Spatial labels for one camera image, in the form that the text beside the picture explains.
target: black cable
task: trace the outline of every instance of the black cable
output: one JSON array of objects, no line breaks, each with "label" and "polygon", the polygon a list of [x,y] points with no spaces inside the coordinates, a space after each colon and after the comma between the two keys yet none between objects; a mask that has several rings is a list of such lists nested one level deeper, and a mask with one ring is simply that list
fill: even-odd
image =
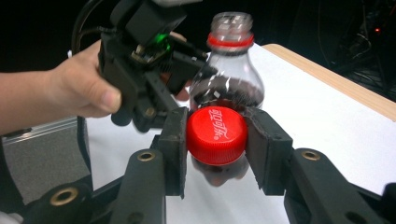
[{"label": "black cable", "polygon": [[79,53],[80,49],[80,40],[81,40],[81,31],[84,26],[85,21],[88,19],[90,14],[93,12],[93,10],[104,0],[90,0],[88,1],[82,10],[78,13],[78,16],[76,18],[76,22],[73,27],[73,33],[72,33],[72,54],[77,54]]},{"label": "black cable", "polygon": [[[81,34],[81,32],[82,32],[82,28],[84,27],[85,21],[89,18],[93,10],[103,1],[104,0],[90,0],[84,5],[82,10],[78,13],[72,33],[72,43],[71,43],[72,55],[75,55],[80,52],[80,42],[82,36],[84,35],[84,33]],[[80,151],[82,159],[85,161],[88,170],[91,172],[92,171],[91,159],[87,147],[88,143],[86,142],[87,141],[86,135],[87,135],[86,120],[81,116],[77,116],[78,149]]]},{"label": "black cable", "polygon": [[365,75],[363,72],[356,72],[356,71],[354,71],[353,73],[354,73],[356,76],[358,76],[358,77],[363,77],[363,78],[369,80],[371,83],[373,83],[374,86],[378,87],[380,90],[383,90],[383,87],[382,87],[381,85],[379,85],[377,81],[375,81],[375,80],[373,80],[371,77]]},{"label": "black cable", "polygon": [[79,33],[78,39],[81,40],[84,35],[101,34],[101,33],[115,33],[116,29],[109,29],[102,26],[97,26],[89,29],[82,30]]},{"label": "black cable", "polygon": [[357,36],[360,36],[361,38],[363,38],[366,41],[368,46],[367,46],[367,49],[365,49],[359,53],[356,53],[354,56],[352,56],[352,60],[359,58],[361,55],[367,53],[372,48],[372,43],[369,39],[369,33],[367,31],[366,4],[363,0],[361,1],[361,10],[362,10],[362,20],[363,20],[363,25],[362,25],[363,26],[363,35],[357,33]]}]

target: white table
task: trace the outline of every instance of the white table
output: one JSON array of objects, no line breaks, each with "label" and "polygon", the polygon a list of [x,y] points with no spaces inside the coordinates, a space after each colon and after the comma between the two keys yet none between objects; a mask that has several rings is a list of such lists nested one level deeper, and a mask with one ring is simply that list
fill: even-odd
[{"label": "white table", "polygon": [[[396,104],[278,45],[254,46],[250,57],[266,89],[262,109],[294,148],[323,152],[348,181],[375,193],[396,182]],[[88,119],[88,129],[96,189],[123,175],[130,155],[160,133],[121,128],[109,117]],[[186,178],[185,199],[167,197],[167,223],[289,223],[283,197],[265,196],[250,169],[214,188],[189,155]]]}]

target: plastic bottle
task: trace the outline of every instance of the plastic bottle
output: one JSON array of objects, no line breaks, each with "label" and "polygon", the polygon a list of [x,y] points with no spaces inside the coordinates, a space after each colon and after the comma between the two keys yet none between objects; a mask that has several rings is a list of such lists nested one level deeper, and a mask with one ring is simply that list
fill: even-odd
[{"label": "plastic bottle", "polygon": [[264,86],[251,64],[252,19],[242,12],[223,12],[212,21],[207,45],[211,54],[190,87],[191,111],[221,105],[236,111],[262,105]]}]

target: bottle label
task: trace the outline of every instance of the bottle label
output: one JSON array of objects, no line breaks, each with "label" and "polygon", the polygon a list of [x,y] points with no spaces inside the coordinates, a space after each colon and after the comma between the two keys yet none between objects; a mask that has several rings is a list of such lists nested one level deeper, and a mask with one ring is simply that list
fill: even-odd
[{"label": "bottle label", "polygon": [[225,127],[222,119],[221,111],[217,109],[210,109],[208,111],[210,119],[212,120],[213,130],[215,133],[213,139],[219,140],[222,136],[224,136],[226,139],[229,139],[229,137],[227,136],[227,128]]}]

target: human hand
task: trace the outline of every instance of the human hand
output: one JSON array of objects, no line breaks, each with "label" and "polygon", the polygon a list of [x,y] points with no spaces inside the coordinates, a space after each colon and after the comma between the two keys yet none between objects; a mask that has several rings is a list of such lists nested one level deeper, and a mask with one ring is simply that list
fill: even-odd
[{"label": "human hand", "polygon": [[100,118],[120,108],[120,91],[99,76],[101,42],[49,71],[50,100],[70,115]]}]

